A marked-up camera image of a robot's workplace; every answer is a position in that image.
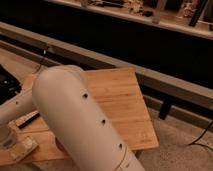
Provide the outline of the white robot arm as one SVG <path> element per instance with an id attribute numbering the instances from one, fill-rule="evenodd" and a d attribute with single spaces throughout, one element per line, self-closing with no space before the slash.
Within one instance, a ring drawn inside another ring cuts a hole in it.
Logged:
<path id="1" fill-rule="evenodd" d="M 33 85 L 0 105 L 0 149 L 15 145 L 8 123 L 38 111 L 81 171 L 145 171 L 90 94 L 84 70 L 43 70 Z"/>

